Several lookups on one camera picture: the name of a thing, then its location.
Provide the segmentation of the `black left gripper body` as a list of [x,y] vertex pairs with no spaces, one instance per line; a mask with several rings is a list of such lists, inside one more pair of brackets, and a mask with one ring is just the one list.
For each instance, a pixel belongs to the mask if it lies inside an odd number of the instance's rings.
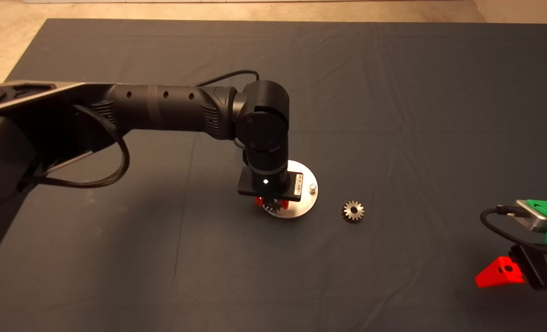
[[243,196],[298,202],[301,200],[303,173],[283,171],[269,176],[250,167],[242,168],[237,192]]

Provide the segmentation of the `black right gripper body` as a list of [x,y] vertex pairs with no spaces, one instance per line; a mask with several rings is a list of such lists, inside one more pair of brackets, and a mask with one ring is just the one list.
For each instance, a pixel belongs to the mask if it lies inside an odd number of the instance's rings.
[[515,244],[509,255],[531,288],[547,291],[547,254]]

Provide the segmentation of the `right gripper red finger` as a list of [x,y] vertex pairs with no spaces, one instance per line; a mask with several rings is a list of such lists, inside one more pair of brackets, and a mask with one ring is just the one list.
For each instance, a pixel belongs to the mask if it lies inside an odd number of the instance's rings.
[[509,256],[499,256],[475,277],[478,288],[525,284],[526,280],[518,264]]

